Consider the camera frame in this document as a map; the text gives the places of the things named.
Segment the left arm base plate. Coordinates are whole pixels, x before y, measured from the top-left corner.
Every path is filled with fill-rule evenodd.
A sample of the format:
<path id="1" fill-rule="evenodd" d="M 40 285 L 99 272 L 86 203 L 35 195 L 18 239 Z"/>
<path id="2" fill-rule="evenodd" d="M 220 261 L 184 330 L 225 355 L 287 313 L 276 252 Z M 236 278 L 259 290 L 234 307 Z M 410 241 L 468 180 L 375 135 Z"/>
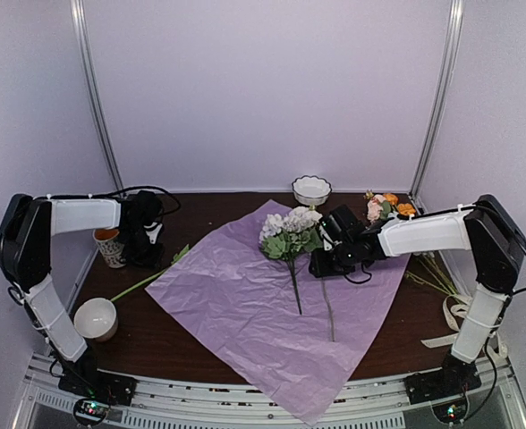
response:
<path id="1" fill-rule="evenodd" d="M 89 398 L 112 406 L 130 406 L 137 381 L 130 376 L 111 374 L 97 370 L 96 380 L 83 382 L 72 372 L 65 370 L 58 382 L 61 391 Z"/>

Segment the pink flower bunch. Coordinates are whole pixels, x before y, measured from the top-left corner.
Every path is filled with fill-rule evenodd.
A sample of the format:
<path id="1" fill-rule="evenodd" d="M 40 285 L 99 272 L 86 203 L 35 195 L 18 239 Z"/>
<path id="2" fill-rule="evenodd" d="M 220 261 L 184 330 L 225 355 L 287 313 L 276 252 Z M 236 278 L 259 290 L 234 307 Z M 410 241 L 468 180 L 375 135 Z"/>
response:
<path id="1" fill-rule="evenodd" d="M 392 212 L 392 205 L 383 194 L 375 194 L 368 190 L 365 199 L 367 200 L 367 219 L 371 223 L 385 220 Z"/>

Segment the orange flower stem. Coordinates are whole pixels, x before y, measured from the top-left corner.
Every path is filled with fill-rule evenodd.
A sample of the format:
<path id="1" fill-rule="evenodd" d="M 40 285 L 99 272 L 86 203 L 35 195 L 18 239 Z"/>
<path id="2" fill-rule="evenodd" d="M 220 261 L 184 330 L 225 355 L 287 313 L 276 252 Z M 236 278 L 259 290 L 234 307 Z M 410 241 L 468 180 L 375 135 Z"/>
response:
<path id="1" fill-rule="evenodd" d="M 413 216 L 416 210 L 411 203 L 401 203 L 399 198 L 392 193 L 376 195 L 381 207 L 378 220 L 387 220 L 378 234 L 380 245 L 387 257 L 398 257 L 406 254 L 420 255 L 419 264 L 426 270 L 431 280 L 421 275 L 408 272 L 407 275 L 414 282 L 427 285 L 446 296 L 457 294 L 454 283 L 440 270 L 434 253 L 437 251 L 430 244 L 437 244 L 436 239 L 428 237 L 416 238 L 418 232 L 428 232 L 424 225 L 416 226 Z"/>

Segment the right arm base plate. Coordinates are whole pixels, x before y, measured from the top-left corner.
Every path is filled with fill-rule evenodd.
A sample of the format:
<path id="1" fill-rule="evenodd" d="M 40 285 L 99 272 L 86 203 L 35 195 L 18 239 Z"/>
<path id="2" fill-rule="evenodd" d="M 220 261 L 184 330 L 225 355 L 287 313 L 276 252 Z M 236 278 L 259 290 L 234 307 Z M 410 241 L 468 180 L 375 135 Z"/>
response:
<path id="1" fill-rule="evenodd" d="M 404 379 L 404 387 L 412 405 L 463 395 L 481 385 L 477 367 L 465 363 L 412 374 Z"/>

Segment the white small blossom stem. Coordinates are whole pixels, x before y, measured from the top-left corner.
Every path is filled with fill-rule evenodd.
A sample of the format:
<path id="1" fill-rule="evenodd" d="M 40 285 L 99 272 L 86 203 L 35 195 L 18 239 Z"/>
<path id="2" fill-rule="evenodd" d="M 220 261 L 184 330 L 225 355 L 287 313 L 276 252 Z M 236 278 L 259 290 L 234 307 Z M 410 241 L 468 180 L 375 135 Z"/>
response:
<path id="1" fill-rule="evenodd" d="M 129 293 L 135 291 L 136 289 L 142 287 L 142 286 L 145 286 L 147 284 L 150 284 L 151 282 L 153 282 L 154 280 L 158 279 L 159 277 L 161 277 L 169 268 L 171 268 L 174 264 L 176 264 L 177 262 L 179 262 L 191 249 L 191 246 L 189 244 L 186 244 L 181 251 L 179 251 L 178 253 L 176 253 L 173 258 L 172 258 L 172 261 L 170 262 L 170 264 L 166 267 L 166 268 L 163 268 L 162 270 L 160 270 L 159 272 L 157 273 L 154 273 L 154 274 L 151 274 L 149 277 L 139 281 L 139 282 L 136 282 L 135 284 L 133 284 L 132 286 L 128 287 L 127 289 L 121 291 L 120 293 L 116 294 L 115 296 L 113 296 L 110 301 L 112 303 L 115 303 L 117 300 L 123 298 L 124 296 L 128 295 Z"/>

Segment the blue flower bunch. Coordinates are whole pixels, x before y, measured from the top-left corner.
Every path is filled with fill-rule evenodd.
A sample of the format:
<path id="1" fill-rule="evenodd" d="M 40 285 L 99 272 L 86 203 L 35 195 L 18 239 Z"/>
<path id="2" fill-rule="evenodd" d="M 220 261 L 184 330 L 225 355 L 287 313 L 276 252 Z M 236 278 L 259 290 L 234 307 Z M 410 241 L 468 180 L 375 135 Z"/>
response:
<path id="1" fill-rule="evenodd" d="M 334 319 L 334 311 L 332 308 L 332 304 L 330 301 L 330 298 L 328 296 L 327 292 L 327 285 L 325 279 L 320 279 L 320 286 L 322 291 L 323 300 L 325 301 L 325 305 L 327 307 L 327 319 L 328 319 L 328 329 L 329 329 L 329 340 L 331 342 L 335 342 L 335 319 Z"/>

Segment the white purple flower bunch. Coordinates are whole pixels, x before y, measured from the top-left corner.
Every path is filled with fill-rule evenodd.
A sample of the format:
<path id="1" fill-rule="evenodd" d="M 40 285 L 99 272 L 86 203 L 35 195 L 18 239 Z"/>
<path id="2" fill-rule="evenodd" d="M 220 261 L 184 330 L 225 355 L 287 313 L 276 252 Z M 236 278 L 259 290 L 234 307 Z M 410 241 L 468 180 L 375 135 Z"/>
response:
<path id="1" fill-rule="evenodd" d="M 297 206 L 286 215 L 268 214 L 259 233 L 259 249 L 271 260 L 283 261 L 291 277 L 297 309 L 302 314 L 296 260 L 303 254 L 323 248 L 318 235 L 322 218 L 314 206 Z"/>

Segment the cream ribbon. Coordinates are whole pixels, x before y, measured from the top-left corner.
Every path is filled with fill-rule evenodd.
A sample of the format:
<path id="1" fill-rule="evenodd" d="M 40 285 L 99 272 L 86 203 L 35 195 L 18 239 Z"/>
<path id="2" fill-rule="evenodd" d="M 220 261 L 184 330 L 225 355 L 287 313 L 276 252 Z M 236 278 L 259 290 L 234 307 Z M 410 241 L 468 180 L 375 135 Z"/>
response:
<path id="1" fill-rule="evenodd" d="M 443 301 L 443 313 L 451 334 L 420 342 L 428 349 L 450 346 L 450 354 L 473 363 L 480 354 L 491 354 L 494 360 L 507 356 L 507 346 L 498 339 L 497 331 L 510 303 L 508 295 L 478 289 L 472 297 L 451 295 Z"/>

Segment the purple tissue paper sheet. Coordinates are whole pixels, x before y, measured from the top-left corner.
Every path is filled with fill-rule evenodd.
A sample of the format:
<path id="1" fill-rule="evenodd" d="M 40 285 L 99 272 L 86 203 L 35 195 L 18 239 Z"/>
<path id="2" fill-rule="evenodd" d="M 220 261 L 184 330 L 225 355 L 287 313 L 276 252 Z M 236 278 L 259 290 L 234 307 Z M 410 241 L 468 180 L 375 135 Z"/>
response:
<path id="1" fill-rule="evenodd" d="M 359 285 L 326 279 L 335 319 L 329 340 L 327 307 L 309 258 L 298 258 L 297 309 L 289 270 L 259 250 L 267 215 L 288 209 L 268 200 L 205 236 L 148 294 L 205 348 L 248 383 L 307 425 L 332 405 L 380 331 L 408 263 L 390 258 Z"/>

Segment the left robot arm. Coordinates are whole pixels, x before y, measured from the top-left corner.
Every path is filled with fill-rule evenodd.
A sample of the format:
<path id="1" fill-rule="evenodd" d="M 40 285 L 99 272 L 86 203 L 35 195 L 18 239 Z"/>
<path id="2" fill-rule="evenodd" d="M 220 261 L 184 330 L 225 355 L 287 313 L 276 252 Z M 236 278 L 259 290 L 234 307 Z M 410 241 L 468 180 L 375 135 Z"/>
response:
<path id="1" fill-rule="evenodd" d="M 164 206 L 150 187 L 99 195 L 11 197 L 0 223 L 0 270 L 14 302 L 25 308 L 34 327 L 60 359 L 64 377 L 87 397 L 106 387 L 89 344 L 73 326 L 51 276 L 51 243 L 56 235 L 116 230 L 128 263 L 157 265 L 163 255 L 158 237 Z"/>

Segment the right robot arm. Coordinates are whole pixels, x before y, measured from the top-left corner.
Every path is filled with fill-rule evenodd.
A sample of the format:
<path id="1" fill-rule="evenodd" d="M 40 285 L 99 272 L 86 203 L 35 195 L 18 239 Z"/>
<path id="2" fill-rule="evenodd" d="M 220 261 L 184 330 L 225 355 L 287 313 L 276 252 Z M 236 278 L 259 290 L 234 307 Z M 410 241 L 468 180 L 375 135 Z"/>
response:
<path id="1" fill-rule="evenodd" d="M 458 291 L 471 301 L 460 331 L 446 355 L 435 385 L 456 393 L 470 379 L 470 366 L 487 352 L 515 293 L 524 259 L 526 237 L 500 201 L 484 194 L 468 205 L 419 214 L 389 194 L 369 195 L 370 224 L 342 205 L 318 223 L 323 244 L 310 257 L 317 278 L 347 277 L 356 266 L 437 252 Z"/>

